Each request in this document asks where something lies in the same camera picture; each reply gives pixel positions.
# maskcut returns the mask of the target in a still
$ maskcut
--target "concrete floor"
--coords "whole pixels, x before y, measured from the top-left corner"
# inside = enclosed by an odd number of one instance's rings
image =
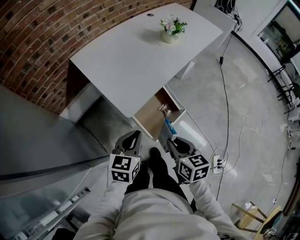
[[[218,49],[217,54],[203,51],[195,58],[195,66],[185,80],[173,78],[168,86],[179,101],[195,119],[213,148],[226,145],[227,108],[224,86],[220,68],[219,56],[222,55],[227,41]],[[233,170],[223,176],[218,201],[224,211],[233,215],[233,202],[253,201],[265,213],[274,205],[281,183],[281,168],[287,151],[288,138],[285,130],[287,115],[284,103],[277,101],[277,91],[274,85],[267,83],[267,73],[256,57],[232,37],[224,55],[222,66],[225,86],[229,102],[229,140],[228,162],[224,172],[231,169],[239,156]],[[109,105],[102,101],[85,117],[84,125],[88,127],[108,152],[114,148],[117,139],[132,128],[112,111]],[[205,139],[191,118],[185,114],[176,124],[179,136],[195,143],[206,159],[210,159],[213,149],[207,140],[198,141],[197,136]],[[143,136],[142,157],[148,156],[149,148],[157,146],[163,152],[159,143]],[[169,154],[162,154],[172,172],[172,159]],[[298,150],[288,151],[283,168],[283,184],[275,206],[285,203],[294,185]],[[211,182],[211,191],[217,195],[220,176],[207,179]],[[105,174],[92,188],[91,194],[81,204],[81,208],[92,212],[106,188]],[[188,198],[192,196],[188,187],[184,186]]]

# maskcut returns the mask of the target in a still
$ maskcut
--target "open drawer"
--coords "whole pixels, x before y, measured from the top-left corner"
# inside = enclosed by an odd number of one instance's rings
[[[172,124],[185,112],[163,87],[133,116],[136,124],[154,141],[158,139],[165,121],[164,114],[159,110],[163,104],[168,104],[171,109],[167,118]]]

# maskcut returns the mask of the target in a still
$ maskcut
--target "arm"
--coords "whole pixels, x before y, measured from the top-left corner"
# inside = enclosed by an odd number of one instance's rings
[[[112,237],[127,186],[127,183],[113,182],[108,187],[98,208],[80,227],[74,240],[106,240]]]
[[[189,188],[194,195],[197,209],[203,212],[206,219],[216,227],[218,234],[225,234],[236,240],[247,239],[224,213],[220,204],[216,201],[215,196],[210,192],[210,188],[203,179],[191,183]]]

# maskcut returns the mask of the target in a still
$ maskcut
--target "black pants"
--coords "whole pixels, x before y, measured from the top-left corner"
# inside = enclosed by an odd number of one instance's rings
[[[148,166],[153,172],[154,188],[160,188],[169,192],[173,192],[187,200],[187,197],[184,195],[178,183],[171,176],[169,176],[167,164],[161,157],[150,159],[149,164],[141,164],[140,171],[135,177],[133,183],[127,187],[125,194],[148,188],[150,182],[150,176],[147,172]]]

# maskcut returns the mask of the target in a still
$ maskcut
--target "electrical outlet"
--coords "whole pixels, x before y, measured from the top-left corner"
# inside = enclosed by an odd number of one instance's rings
[[[219,155],[215,155],[213,160],[212,160],[212,174],[213,175],[221,175],[222,174],[222,168],[217,168],[217,166],[220,166],[220,167],[225,167],[225,164],[226,162],[224,161],[223,164],[221,165],[218,165],[218,160],[220,159],[220,156]]]

